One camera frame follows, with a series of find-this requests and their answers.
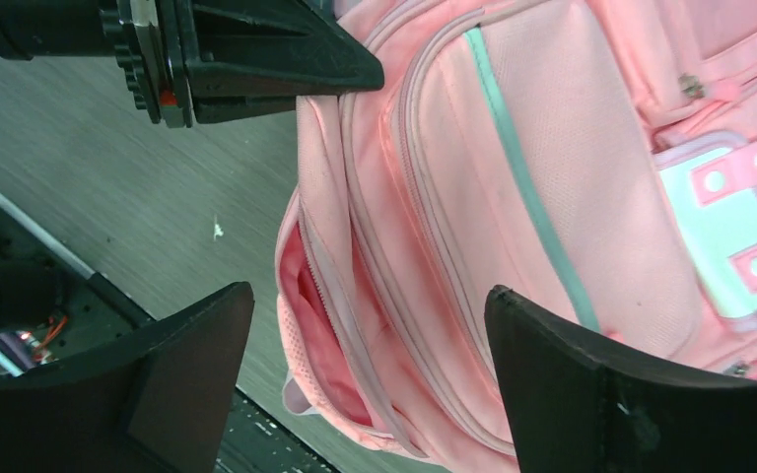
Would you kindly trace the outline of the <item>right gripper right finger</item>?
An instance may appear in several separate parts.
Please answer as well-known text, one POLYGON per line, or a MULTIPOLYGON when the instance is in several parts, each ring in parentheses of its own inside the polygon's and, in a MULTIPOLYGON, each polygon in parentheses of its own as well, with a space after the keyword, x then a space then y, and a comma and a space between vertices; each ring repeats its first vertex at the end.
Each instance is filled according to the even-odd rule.
POLYGON ((485 325, 523 472, 757 472, 757 378, 570 322, 505 286, 485 325))

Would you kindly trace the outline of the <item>pink student backpack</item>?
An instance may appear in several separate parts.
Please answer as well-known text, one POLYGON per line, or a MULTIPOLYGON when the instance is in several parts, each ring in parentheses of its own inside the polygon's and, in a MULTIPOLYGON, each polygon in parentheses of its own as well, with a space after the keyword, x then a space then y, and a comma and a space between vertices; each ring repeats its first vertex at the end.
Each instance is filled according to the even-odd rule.
POLYGON ((513 288, 757 380, 757 1, 338 1, 384 87, 297 101, 285 408, 517 472, 484 322, 513 288))

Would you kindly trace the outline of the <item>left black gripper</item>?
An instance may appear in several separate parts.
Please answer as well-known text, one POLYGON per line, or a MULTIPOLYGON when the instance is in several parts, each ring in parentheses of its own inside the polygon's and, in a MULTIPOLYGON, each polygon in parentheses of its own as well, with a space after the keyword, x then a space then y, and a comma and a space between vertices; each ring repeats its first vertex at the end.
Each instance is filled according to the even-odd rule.
POLYGON ((135 106, 189 127, 384 85, 380 61, 307 1, 0 1, 0 57, 111 57, 135 106))

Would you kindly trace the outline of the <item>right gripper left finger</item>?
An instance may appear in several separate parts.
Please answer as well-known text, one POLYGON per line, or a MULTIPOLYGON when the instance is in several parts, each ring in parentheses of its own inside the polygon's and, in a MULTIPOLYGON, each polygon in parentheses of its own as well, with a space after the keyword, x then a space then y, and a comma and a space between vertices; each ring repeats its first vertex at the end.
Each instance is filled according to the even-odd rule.
POLYGON ((0 376, 0 472, 210 472, 254 295, 233 283, 95 349, 0 376))

